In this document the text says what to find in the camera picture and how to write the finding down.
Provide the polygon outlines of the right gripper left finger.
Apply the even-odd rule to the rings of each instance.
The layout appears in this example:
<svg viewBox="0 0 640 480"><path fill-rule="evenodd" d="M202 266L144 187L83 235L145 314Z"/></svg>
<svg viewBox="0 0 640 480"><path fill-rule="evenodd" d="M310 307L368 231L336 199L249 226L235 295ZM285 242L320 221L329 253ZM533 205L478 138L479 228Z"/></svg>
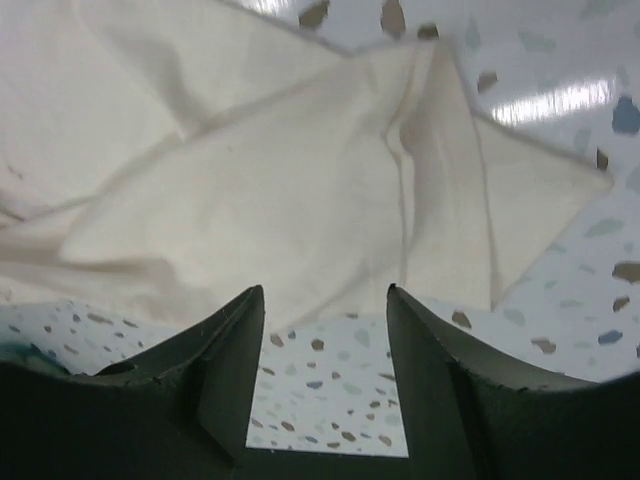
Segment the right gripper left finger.
<svg viewBox="0 0 640 480"><path fill-rule="evenodd" d="M264 326L254 286L98 374L1 364L5 479L229 479L244 452Z"/></svg>

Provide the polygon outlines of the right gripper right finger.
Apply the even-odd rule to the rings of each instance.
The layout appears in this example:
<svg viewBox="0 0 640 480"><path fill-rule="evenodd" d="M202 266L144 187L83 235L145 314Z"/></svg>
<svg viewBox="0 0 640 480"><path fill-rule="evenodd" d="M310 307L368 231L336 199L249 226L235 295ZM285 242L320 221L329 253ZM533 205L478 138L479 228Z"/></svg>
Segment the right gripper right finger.
<svg viewBox="0 0 640 480"><path fill-rule="evenodd" d="M639 377L579 380L511 357L387 293L415 479L635 479Z"/></svg>

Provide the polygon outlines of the cream white t-shirt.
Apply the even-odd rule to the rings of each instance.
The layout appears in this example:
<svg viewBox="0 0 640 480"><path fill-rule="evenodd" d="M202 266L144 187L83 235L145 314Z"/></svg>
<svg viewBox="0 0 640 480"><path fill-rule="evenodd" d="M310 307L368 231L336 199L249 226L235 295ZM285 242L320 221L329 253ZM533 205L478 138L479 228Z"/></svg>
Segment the cream white t-shirt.
<svg viewBox="0 0 640 480"><path fill-rule="evenodd" d="M272 330L391 284L490 309L602 172L474 116L441 40L341 54L219 1L1 5L1 301Z"/></svg>

